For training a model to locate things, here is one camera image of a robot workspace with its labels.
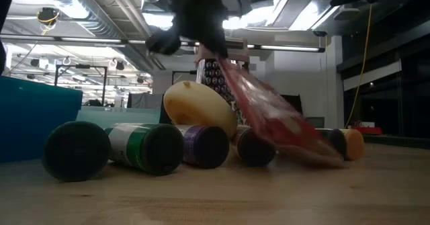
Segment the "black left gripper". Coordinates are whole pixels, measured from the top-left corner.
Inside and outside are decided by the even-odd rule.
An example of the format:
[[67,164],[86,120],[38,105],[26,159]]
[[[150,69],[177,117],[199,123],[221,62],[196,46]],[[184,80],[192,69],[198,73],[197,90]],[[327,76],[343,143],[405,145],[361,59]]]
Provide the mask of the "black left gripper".
[[167,0],[173,14],[168,30],[158,29],[146,40],[149,52],[172,55],[181,47],[180,37],[203,41],[212,53],[228,57],[223,22],[247,13],[246,0]]

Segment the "white tape roll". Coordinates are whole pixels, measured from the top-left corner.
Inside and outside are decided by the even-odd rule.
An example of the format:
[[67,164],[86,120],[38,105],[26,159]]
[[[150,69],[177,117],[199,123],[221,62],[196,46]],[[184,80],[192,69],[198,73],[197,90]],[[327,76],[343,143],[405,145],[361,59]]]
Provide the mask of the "white tape roll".
[[237,118],[229,104],[213,89],[193,81],[180,81],[168,88],[163,105],[176,125],[222,128],[229,138],[236,134]]

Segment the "purple paint bottle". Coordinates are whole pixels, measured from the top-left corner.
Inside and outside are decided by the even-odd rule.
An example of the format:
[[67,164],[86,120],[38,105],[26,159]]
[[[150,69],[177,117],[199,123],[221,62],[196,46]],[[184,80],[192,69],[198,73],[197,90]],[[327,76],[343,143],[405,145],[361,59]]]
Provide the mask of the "purple paint bottle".
[[214,169],[224,163],[229,139],[218,126],[177,125],[183,135],[183,162],[203,169]]

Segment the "red snack packet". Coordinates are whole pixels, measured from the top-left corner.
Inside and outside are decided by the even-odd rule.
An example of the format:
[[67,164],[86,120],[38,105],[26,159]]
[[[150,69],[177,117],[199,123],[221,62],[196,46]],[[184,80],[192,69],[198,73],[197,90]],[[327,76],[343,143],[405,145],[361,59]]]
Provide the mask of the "red snack packet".
[[320,168],[345,166],[343,157],[329,141],[273,88],[226,58],[218,57],[217,61],[243,115],[259,138],[293,162]]

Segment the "green paint bottle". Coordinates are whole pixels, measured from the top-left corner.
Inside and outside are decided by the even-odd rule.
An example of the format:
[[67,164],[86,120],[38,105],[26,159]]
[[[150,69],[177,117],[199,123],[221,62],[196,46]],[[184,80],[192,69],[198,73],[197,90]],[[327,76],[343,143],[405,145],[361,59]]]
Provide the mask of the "green paint bottle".
[[105,133],[114,162],[152,175],[168,175],[183,160],[183,135],[171,124],[117,123]]
[[104,129],[91,122],[67,122],[47,138],[42,164],[59,181],[87,181],[106,166],[109,153],[110,139]]

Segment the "pink paint bottle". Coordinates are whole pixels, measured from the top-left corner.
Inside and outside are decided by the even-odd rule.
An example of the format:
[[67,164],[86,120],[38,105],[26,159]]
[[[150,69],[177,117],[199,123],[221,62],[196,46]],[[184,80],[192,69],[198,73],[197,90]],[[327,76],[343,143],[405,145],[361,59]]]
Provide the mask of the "pink paint bottle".
[[276,149],[260,139],[248,126],[237,126],[232,149],[246,166],[264,167],[276,155]]

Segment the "orange paint bottle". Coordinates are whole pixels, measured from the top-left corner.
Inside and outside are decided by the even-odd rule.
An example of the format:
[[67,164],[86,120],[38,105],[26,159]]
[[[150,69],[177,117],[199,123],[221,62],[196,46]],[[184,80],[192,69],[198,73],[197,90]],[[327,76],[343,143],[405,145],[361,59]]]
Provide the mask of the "orange paint bottle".
[[359,130],[340,129],[346,141],[345,159],[347,161],[356,161],[365,154],[365,142]]

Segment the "large blue plastic bin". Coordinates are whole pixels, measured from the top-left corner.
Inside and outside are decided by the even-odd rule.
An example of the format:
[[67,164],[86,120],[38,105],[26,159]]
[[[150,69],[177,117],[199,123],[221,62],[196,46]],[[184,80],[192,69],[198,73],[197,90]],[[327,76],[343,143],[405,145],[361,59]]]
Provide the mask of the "large blue plastic bin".
[[0,163],[39,159],[50,133],[76,120],[83,92],[0,77]]

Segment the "green translucent plastic tray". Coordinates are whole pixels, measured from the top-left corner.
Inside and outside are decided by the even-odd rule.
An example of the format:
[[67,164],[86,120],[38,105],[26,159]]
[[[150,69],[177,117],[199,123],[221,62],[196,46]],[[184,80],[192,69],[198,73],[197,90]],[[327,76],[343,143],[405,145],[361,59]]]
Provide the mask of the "green translucent plastic tray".
[[101,128],[109,128],[116,123],[150,123],[159,122],[159,109],[140,109],[123,107],[83,106],[77,115],[77,121],[97,124]]

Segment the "red box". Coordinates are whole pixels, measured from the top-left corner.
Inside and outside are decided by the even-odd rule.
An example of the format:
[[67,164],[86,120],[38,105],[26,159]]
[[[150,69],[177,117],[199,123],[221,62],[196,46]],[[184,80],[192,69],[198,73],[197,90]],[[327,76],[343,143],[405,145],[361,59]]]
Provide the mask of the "red box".
[[363,135],[383,135],[382,129],[377,127],[375,122],[355,121],[350,127]]

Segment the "silver ventilation duct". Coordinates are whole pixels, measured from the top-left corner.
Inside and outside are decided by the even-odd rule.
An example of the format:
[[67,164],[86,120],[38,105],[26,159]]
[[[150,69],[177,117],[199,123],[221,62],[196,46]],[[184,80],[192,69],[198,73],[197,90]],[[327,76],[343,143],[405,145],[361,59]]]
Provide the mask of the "silver ventilation duct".
[[126,34],[96,0],[50,0],[67,17],[98,38],[125,38]]

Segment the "black metal gantry frame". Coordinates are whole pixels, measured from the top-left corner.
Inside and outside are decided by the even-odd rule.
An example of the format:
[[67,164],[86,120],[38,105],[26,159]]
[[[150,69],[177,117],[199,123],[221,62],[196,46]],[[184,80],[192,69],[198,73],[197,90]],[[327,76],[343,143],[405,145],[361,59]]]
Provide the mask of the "black metal gantry frame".
[[102,75],[103,77],[103,87],[102,87],[102,97],[101,97],[101,102],[104,103],[105,101],[105,88],[106,88],[106,84],[107,84],[107,77],[108,77],[108,68],[106,66],[97,66],[97,65],[90,65],[90,64],[74,64],[74,65],[65,65],[65,64],[59,64],[56,65],[56,70],[55,70],[55,76],[54,76],[54,86],[57,87],[58,86],[58,78],[61,76],[60,74],[60,68],[64,67],[64,70],[69,70],[71,67],[75,68],[75,69],[103,69],[104,70],[104,74]]

